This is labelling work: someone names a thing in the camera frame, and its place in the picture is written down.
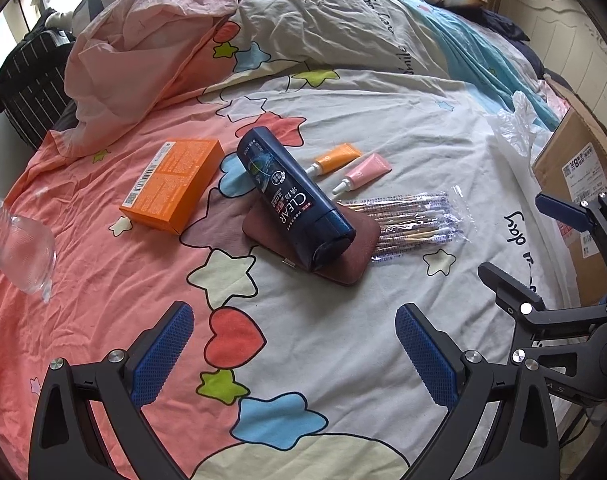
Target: orange box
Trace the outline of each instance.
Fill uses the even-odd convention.
[[[164,142],[119,210],[139,224],[181,234],[223,158],[218,140]]]

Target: pink tube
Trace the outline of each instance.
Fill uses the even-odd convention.
[[[378,176],[388,173],[392,166],[379,153],[373,153],[361,164],[346,173],[339,185],[332,190],[333,195],[352,191],[367,184]]]

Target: bottle label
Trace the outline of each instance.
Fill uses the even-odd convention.
[[[279,222],[290,231],[299,216],[314,205],[314,200],[256,139],[248,143],[245,153],[250,160],[249,173],[270,201]]]

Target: blue star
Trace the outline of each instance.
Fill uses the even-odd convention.
[[[301,437],[326,426],[328,419],[308,410],[305,397],[295,392],[270,400],[251,397],[240,400],[239,420],[230,433],[242,442],[287,451],[295,447]]]
[[[220,167],[224,176],[219,181],[219,191],[224,197],[234,198],[255,189],[252,177],[248,174],[236,153],[226,155]]]
[[[455,107],[453,105],[449,105],[445,101],[435,101],[435,102],[437,103],[437,106],[439,108],[443,108],[444,110],[448,110],[449,112],[452,112],[455,109]]]
[[[260,49],[256,42],[250,43],[248,50],[240,50],[234,53],[234,59],[237,64],[232,69],[233,72],[244,72],[245,70],[255,70],[260,67],[264,61],[270,59],[270,54],[266,54]]]

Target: transparent plastic bottle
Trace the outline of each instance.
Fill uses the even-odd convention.
[[[17,288],[50,295],[55,237],[41,222],[13,216],[0,199],[0,270]]]

